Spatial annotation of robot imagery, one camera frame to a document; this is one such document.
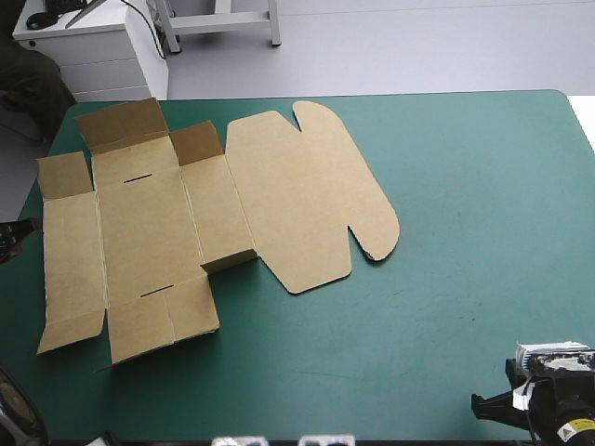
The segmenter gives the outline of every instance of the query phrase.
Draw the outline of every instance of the flattened cardboard box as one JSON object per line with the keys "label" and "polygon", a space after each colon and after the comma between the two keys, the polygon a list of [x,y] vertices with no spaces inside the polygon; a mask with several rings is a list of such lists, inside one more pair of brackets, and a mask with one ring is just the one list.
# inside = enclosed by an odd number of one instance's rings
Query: flattened cardboard box
{"label": "flattened cardboard box", "polygon": [[350,274],[348,227],[386,257],[397,216],[340,119],[294,105],[168,132],[154,99],[77,119],[91,150],[39,160],[46,329],[39,352],[98,335],[112,362],[218,329],[207,272],[257,253],[290,293]]}

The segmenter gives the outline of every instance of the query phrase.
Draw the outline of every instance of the person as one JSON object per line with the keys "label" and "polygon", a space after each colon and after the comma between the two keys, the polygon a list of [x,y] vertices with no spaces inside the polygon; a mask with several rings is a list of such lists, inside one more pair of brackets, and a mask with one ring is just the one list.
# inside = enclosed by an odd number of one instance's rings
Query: person
{"label": "person", "polygon": [[0,90],[5,106],[28,112],[51,142],[66,111],[76,102],[60,76],[60,67],[43,54],[12,39],[25,0],[0,0]]}

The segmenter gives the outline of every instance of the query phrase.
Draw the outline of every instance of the cardboard flap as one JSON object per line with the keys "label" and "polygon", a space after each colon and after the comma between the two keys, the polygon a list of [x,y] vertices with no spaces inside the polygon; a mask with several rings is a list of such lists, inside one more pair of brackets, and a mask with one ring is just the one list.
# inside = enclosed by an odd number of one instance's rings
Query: cardboard flap
{"label": "cardboard flap", "polygon": [[155,98],[124,102],[75,118],[89,149],[104,153],[167,134],[167,122]]}
{"label": "cardboard flap", "polygon": [[210,272],[237,264],[249,256],[248,252],[254,253],[252,234],[225,156],[185,165],[181,171]]}
{"label": "cardboard flap", "polygon": [[41,337],[37,353],[99,336],[103,328],[104,313],[105,309],[101,309],[66,321],[49,323]]}
{"label": "cardboard flap", "polygon": [[169,136],[178,155],[179,165],[223,154],[217,129],[210,121],[170,132]]}
{"label": "cardboard flap", "polygon": [[399,221],[347,128],[315,102],[296,102],[294,113],[345,224],[370,259],[385,258],[399,239]]}
{"label": "cardboard flap", "polygon": [[37,160],[37,181],[45,200],[91,192],[93,185],[81,151]]}
{"label": "cardboard flap", "polygon": [[98,335],[106,307],[96,192],[44,205],[46,329],[39,351]]}
{"label": "cardboard flap", "polygon": [[206,274],[108,309],[112,362],[219,328]]}
{"label": "cardboard flap", "polygon": [[112,363],[168,346],[176,340],[164,293],[110,307],[108,324]]}
{"label": "cardboard flap", "polygon": [[347,276],[347,225],[303,135],[276,111],[233,121],[226,157],[258,254],[290,293]]}
{"label": "cardboard flap", "polygon": [[206,274],[165,290],[176,341],[214,332],[219,318]]}

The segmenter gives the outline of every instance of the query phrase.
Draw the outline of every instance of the green tabletop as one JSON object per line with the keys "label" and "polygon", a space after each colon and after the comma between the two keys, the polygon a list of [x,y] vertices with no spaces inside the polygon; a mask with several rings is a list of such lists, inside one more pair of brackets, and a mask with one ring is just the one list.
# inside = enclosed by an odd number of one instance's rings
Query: green tabletop
{"label": "green tabletop", "polygon": [[[211,276],[221,328],[114,368],[101,336],[35,355],[42,237],[0,266],[0,363],[50,435],[126,439],[351,432],[367,439],[525,439],[477,421],[507,390],[517,341],[595,344],[595,163],[554,91],[316,98],[350,130],[397,210],[384,262],[351,239],[353,273],[290,295],[255,260]],[[226,124],[292,98],[164,102],[172,129]],[[51,154],[88,150],[73,107]],[[37,186],[22,212],[42,216]]]}

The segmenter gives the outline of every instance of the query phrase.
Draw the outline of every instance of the cable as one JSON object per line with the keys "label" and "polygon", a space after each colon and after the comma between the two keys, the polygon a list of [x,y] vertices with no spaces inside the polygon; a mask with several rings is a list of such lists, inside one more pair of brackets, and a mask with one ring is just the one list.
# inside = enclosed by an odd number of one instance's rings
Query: cable
{"label": "cable", "polygon": [[159,40],[157,39],[157,36],[155,35],[155,31],[152,28],[151,24],[149,23],[149,21],[147,20],[147,18],[145,17],[145,15],[140,12],[140,10],[135,7],[134,5],[132,5],[130,2],[128,2],[127,0],[120,0],[122,3],[124,3],[125,5],[128,5],[129,7],[133,8],[135,11],[137,11],[140,16],[142,17],[143,20],[145,20],[145,23],[147,23],[147,26],[149,27],[149,30],[151,31],[151,35],[152,35],[152,40],[155,43],[155,48],[157,49],[157,53],[159,54],[159,57],[163,60],[165,60],[165,54],[163,53],[163,49],[161,47],[159,47]]}
{"label": "cable", "polygon": [[[525,384],[524,389],[522,390],[522,395],[525,397],[527,395],[527,390],[529,389],[529,386],[533,383],[535,385],[539,384],[540,382],[543,382],[545,380],[533,380],[533,376],[529,375],[529,378],[527,379],[527,383]],[[539,446],[537,444],[537,437],[536,437],[536,432],[533,429],[533,423],[531,423],[531,415],[529,414],[529,403],[527,403],[527,410],[524,411],[526,417],[527,417],[527,425],[529,426],[529,434],[531,435],[531,441],[533,442],[534,446]]]}

